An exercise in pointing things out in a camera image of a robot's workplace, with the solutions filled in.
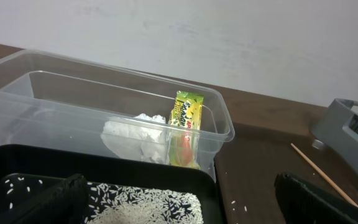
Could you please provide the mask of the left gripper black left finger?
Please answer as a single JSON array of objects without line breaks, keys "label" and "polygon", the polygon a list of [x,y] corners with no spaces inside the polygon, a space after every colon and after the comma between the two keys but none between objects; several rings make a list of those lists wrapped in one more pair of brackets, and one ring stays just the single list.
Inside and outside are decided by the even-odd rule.
[{"label": "left gripper black left finger", "polygon": [[87,180],[74,174],[0,214],[0,223],[81,223],[88,209]]}]

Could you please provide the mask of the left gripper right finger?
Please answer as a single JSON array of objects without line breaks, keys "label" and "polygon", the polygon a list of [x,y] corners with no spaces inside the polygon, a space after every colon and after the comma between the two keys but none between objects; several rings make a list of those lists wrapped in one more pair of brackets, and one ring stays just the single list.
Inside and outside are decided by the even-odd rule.
[{"label": "left gripper right finger", "polygon": [[275,197],[287,224],[358,224],[358,208],[291,173],[278,174]]}]

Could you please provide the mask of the white tissue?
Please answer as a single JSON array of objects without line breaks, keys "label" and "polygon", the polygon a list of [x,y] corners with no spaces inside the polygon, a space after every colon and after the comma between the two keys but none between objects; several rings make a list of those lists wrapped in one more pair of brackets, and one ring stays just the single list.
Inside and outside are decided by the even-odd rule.
[{"label": "white tissue", "polygon": [[105,146],[121,159],[167,164],[166,132],[120,123],[110,118],[100,135]]}]

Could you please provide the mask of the yellow green snack wrapper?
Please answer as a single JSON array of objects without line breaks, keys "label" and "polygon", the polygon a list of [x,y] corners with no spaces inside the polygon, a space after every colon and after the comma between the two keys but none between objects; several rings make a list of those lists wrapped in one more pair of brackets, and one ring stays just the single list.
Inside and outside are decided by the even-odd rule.
[{"label": "yellow green snack wrapper", "polygon": [[[204,96],[198,93],[177,91],[174,107],[168,124],[174,127],[199,131]],[[189,131],[183,134],[172,134],[168,150],[169,164],[179,167],[200,169],[196,158],[199,137]]]}]

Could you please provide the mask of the wooden chopstick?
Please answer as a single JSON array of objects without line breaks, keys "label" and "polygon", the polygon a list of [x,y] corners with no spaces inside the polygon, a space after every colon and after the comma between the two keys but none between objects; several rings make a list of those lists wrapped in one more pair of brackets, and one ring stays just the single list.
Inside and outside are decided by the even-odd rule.
[{"label": "wooden chopstick", "polygon": [[326,175],[311,159],[301,152],[293,143],[290,144],[294,150],[348,203],[358,208],[358,204],[348,196],[328,175]]}]

